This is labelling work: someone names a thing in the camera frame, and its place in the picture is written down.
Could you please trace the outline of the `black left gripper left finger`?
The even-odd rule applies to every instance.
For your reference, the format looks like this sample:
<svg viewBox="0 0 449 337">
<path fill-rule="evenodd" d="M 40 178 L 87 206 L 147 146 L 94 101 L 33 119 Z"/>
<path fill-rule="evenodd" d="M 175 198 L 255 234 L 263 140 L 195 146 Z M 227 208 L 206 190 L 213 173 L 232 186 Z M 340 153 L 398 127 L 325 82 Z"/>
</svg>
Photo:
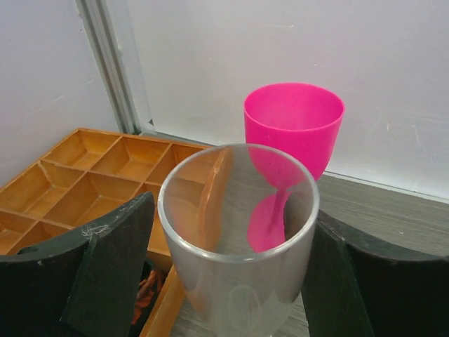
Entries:
<svg viewBox="0 0 449 337">
<path fill-rule="evenodd" d="M 154 218 L 149 192 L 1 257 L 2 336 L 127 336 Z"/>
</svg>

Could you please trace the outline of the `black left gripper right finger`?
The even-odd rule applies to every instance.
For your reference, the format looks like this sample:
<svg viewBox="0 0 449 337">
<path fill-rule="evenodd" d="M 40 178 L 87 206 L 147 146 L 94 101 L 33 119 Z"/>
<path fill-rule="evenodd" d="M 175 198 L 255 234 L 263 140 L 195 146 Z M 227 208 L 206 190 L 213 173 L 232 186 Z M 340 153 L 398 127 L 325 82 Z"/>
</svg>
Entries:
<svg viewBox="0 0 449 337">
<path fill-rule="evenodd" d="M 321 211 L 302 300 L 310 336 L 447 336 L 448 257 L 391 244 Z"/>
</svg>

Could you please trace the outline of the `wooden compartment tray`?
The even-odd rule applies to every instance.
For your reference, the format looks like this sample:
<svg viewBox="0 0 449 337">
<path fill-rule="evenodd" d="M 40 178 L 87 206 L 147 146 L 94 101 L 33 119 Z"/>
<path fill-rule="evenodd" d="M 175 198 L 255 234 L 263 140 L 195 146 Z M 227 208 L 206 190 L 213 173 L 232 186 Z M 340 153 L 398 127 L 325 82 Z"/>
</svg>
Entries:
<svg viewBox="0 0 449 337">
<path fill-rule="evenodd" d="M 89 129 L 75 130 L 51 151 L 1 188 L 1 258 L 52 239 L 151 192 L 155 203 L 166 176 L 183 159 L 205 149 L 175 140 Z M 230 154 L 220 151 L 179 173 L 187 195 L 175 197 L 188 221 L 206 220 L 207 201 L 218 201 L 213 183 L 229 173 Z M 154 215 L 147 257 L 165 274 L 152 297 L 139 336 L 170 336 L 185 294 L 173 267 L 161 221 Z"/>
</svg>

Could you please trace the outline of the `pink plastic wine glass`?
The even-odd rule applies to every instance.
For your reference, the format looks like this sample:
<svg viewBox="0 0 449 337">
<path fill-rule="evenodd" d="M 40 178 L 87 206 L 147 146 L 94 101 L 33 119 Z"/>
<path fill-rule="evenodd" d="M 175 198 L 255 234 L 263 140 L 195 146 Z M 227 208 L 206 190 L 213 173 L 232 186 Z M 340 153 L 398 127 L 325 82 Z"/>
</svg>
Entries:
<svg viewBox="0 0 449 337">
<path fill-rule="evenodd" d="M 345 106 L 331 91 L 303 83 L 277 83 L 250 93 L 243 104 L 246 142 L 281 150 L 300 161 L 319 179 L 330 161 Z M 283 209 L 299 171 L 283 157 L 251 149 L 255 168 L 275 188 L 250 216 L 247 240 L 252 250 L 263 252 L 286 241 Z"/>
</svg>

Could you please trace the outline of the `clear champagne glass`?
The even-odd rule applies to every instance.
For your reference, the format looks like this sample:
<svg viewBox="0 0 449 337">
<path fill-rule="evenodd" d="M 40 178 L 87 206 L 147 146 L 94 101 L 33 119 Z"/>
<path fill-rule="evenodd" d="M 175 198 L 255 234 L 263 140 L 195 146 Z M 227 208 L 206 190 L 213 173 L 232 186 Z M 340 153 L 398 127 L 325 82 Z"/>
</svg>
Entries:
<svg viewBox="0 0 449 337">
<path fill-rule="evenodd" d="M 164 180 L 158 212 L 194 310 L 218 336 L 273 336 L 307 272 L 319 191 L 297 159 L 264 145 L 189 154 Z"/>
</svg>

